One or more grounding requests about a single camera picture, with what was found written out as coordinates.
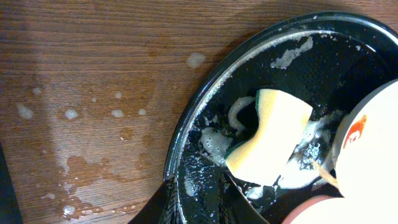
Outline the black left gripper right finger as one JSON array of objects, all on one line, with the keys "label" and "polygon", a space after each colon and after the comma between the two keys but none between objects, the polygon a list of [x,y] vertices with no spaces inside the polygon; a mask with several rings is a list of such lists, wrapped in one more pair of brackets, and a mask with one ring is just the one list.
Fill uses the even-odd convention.
[{"label": "black left gripper right finger", "polygon": [[222,173],[218,181],[218,210],[221,224],[269,224],[245,199],[227,173]]}]

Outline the yellow green sponge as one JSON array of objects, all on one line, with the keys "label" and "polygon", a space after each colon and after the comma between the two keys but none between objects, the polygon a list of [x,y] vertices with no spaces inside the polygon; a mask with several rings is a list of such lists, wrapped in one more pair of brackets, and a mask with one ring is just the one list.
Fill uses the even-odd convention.
[{"label": "yellow green sponge", "polygon": [[225,163],[237,179],[272,186],[301,141],[313,108],[289,93],[260,89],[256,111],[256,133],[228,153]]}]

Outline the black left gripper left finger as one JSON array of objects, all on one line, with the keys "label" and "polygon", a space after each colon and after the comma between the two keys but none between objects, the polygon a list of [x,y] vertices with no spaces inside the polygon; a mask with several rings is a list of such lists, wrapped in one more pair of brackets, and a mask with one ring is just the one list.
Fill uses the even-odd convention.
[{"label": "black left gripper left finger", "polygon": [[128,224],[178,224],[178,193],[175,177],[165,179],[155,194]]}]

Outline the pink white plate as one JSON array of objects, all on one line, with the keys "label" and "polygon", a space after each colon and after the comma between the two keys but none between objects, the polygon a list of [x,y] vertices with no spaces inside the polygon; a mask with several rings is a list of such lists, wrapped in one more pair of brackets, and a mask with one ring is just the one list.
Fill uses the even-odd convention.
[{"label": "pink white plate", "polygon": [[295,207],[282,224],[397,224],[397,208],[389,204],[326,195]]}]

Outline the pale blue plate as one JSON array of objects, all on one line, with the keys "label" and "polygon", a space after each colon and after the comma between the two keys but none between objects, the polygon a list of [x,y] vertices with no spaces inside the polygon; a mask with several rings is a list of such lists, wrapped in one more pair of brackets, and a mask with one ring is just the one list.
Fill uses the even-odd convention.
[{"label": "pale blue plate", "polygon": [[345,125],[335,165],[341,194],[397,197],[397,80],[364,97]]}]

